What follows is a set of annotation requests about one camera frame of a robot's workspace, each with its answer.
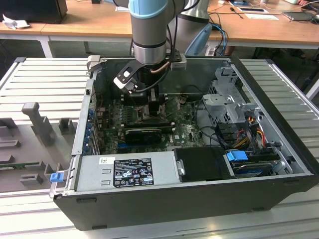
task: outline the circuit board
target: circuit board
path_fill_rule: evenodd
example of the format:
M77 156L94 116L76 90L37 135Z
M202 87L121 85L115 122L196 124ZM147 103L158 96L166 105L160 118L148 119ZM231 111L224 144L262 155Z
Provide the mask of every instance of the circuit board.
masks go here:
M121 100L113 100L103 108L100 131L103 133L105 154L172 151L177 147L204 146L201 133L193 120L194 102L187 102L182 97L170 97L160 106L157 117L145 116L144 108L126 106ZM157 144L127 145L124 125L142 122L166 122L173 126L166 127L171 131L163 130L161 141Z

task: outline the black plastic cover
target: black plastic cover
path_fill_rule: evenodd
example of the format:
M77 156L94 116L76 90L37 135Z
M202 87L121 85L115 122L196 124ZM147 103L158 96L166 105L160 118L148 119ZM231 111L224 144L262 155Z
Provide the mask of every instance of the black plastic cover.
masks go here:
M230 179L224 154L219 147L194 147L174 149L175 159L183 162L185 175L182 182Z

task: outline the floor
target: floor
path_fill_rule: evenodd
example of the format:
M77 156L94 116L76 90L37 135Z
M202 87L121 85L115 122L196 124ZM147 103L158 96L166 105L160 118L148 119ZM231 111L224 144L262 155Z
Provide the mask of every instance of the floor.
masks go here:
M0 78L5 74L6 69L10 67L16 57L44 57L41 45L38 41L23 40L2 40L0 41ZM51 48L56 57L87 57L84 51L83 42L58 42L50 43ZM128 56L129 43L101 43L90 42L89 47L91 54L101 56ZM252 57L255 48L236 47L234 55L241 59L249 59ZM274 49L264 49L259 59L270 58ZM300 87L305 78L308 77L316 68L316 63L311 61L315 54L315 50L305 50L307 59L302 60L292 57L285 49L281 49L278 54L273 57L273 61L277 66ZM315 104L319 104L319 97L314 99Z

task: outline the copper pipe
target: copper pipe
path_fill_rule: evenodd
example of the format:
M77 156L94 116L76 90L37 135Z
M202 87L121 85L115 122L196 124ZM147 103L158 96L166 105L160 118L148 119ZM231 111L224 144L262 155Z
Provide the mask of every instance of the copper pipe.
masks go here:
M164 65L162 65L161 67L159 67L156 70L150 70L151 74L157 74L159 72L161 72L162 70L164 70L166 67L168 67L170 65L170 62L167 61Z

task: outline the white label sticker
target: white label sticker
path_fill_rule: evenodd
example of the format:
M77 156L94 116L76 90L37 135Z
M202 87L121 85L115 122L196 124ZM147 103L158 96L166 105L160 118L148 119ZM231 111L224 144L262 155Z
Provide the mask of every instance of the white label sticker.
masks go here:
M114 164L115 157L101 157L100 164Z
M153 178L144 178L144 182L153 181Z
M2 167L0 168L0 171L5 171L5 170L14 170L13 167Z

